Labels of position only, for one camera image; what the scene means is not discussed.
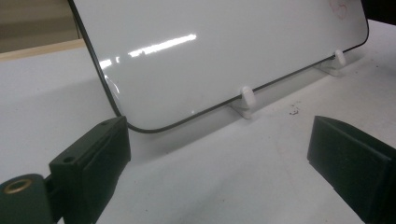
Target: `whiteboard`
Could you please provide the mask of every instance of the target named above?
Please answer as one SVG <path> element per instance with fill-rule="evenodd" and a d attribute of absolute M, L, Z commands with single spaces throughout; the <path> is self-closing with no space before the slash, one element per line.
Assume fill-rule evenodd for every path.
<path fill-rule="evenodd" d="M 360 0 L 69 1 L 110 103 L 142 133 L 356 48 L 369 34 Z"/>

